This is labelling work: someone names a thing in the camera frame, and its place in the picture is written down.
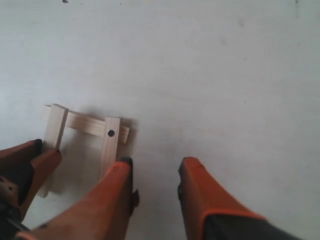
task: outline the wooden stick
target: wooden stick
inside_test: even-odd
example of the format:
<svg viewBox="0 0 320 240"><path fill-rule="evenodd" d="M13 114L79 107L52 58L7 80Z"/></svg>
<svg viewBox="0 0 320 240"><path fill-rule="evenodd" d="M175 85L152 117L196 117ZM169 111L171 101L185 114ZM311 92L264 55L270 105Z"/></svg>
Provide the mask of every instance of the wooden stick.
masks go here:
<svg viewBox="0 0 320 240"><path fill-rule="evenodd" d="M62 135L64 134L68 111L68 108L58 104L51 106L43 139L43 151L46 151L48 148L59 149ZM45 198L48 195L52 180L53 176L50 176L39 189L37 194L40 197Z"/></svg>
<svg viewBox="0 0 320 240"><path fill-rule="evenodd" d="M44 105L42 117L47 120L51 111L50 105ZM69 111L65 125L68 128L80 130L82 132L104 137L105 136L105 121L84 115L78 112ZM130 128L120 126L119 142L125 144L128 139Z"/></svg>
<svg viewBox="0 0 320 240"><path fill-rule="evenodd" d="M107 169L116 160L118 136L120 130L120 118L107 116L104 122L104 138L101 164L99 169L99 181L104 177L104 175L107 172Z"/></svg>

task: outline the wooden frame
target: wooden frame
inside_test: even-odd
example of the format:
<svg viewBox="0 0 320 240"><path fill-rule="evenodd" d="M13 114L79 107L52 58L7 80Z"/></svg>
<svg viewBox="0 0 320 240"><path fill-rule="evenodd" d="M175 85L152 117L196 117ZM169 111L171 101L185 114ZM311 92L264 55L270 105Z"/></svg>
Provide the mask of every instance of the wooden frame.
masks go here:
<svg viewBox="0 0 320 240"><path fill-rule="evenodd" d="M48 120L43 143L48 148L59 149L65 126L88 134L103 137L103 147L98 180L105 175L107 169L116 160L118 142L125 144L130 128L120 125L120 118L106 117L105 120L70 111L57 104L44 105L42 117ZM38 195L48 195L52 177L39 190Z"/></svg>

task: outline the white surface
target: white surface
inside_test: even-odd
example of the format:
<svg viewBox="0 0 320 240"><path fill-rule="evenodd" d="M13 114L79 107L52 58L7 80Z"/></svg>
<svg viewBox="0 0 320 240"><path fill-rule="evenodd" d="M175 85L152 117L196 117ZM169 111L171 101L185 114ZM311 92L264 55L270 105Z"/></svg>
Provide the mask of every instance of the white surface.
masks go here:
<svg viewBox="0 0 320 240"><path fill-rule="evenodd" d="M0 146L42 138L43 104L129 118L141 203L128 240L185 238L184 156L272 223L320 239L319 13L318 0L1 0ZM101 147L65 132L56 193L35 199L27 226L94 185Z"/></svg>

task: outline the wooden strip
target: wooden strip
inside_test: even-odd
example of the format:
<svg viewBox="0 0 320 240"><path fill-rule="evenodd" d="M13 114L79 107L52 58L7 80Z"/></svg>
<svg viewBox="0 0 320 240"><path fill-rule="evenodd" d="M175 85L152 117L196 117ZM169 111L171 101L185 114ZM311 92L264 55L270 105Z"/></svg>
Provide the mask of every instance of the wooden strip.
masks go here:
<svg viewBox="0 0 320 240"><path fill-rule="evenodd" d="M43 138L43 151L48 148L59 149L62 135L67 121L68 108L53 104L51 106L48 123ZM50 176L38 191L38 195L45 198L51 187L53 176Z"/></svg>
<svg viewBox="0 0 320 240"><path fill-rule="evenodd" d="M42 117L47 120L49 118L51 107L44 105L42 110ZM68 128L80 130L82 132L103 137L105 135L105 121L84 115L78 112L69 111L66 124ZM119 142L127 143L130 128L120 126Z"/></svg>
<svg viewBox="0 0 320 240"><path fill-rule="evenodd" d="M101 163L99 169L99 181L104 177L104 175L107 172L107 169L116 160L118 137L120 130L120 118L107 116L104 122L104 138Z"/></svg>

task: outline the light wood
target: light wood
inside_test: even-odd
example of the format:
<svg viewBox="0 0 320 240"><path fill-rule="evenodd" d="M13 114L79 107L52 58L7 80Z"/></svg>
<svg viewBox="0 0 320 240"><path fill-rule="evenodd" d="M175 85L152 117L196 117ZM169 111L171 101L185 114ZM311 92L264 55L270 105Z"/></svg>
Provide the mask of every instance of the light wood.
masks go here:
<svg viewBox="0 0 320 240"><path fill-rule="evenodd" d="M43 151L48 148L59 149L62 135L64 134L68 111L68 108L58 104L51 106L43 138ZM50 176L42 185L37 193L40 197L45 198L48 195L52 180L53 176Z"/></svg>
<svg viewBox="0 0 320 240"><path fill-rule="evenodd" d="M99 181L104 177L107 169L115 162L120 130L120 118L105 118L104 137L102 146L101 163L99 169ZM109 131L114 131L113 136L109 136Z"/></svg>
<svg viewBox="0 0 320 240"><path fill-rule="evenodd" d="M47 120L51 111L50 105L44 105L42 117ZM84 115L78 112L69 111L65 125L68 128L80 130L82 132L104 137L105 135L105 121ZM130 128L120 126L119 142L125 144L128 139Z"/></svg>

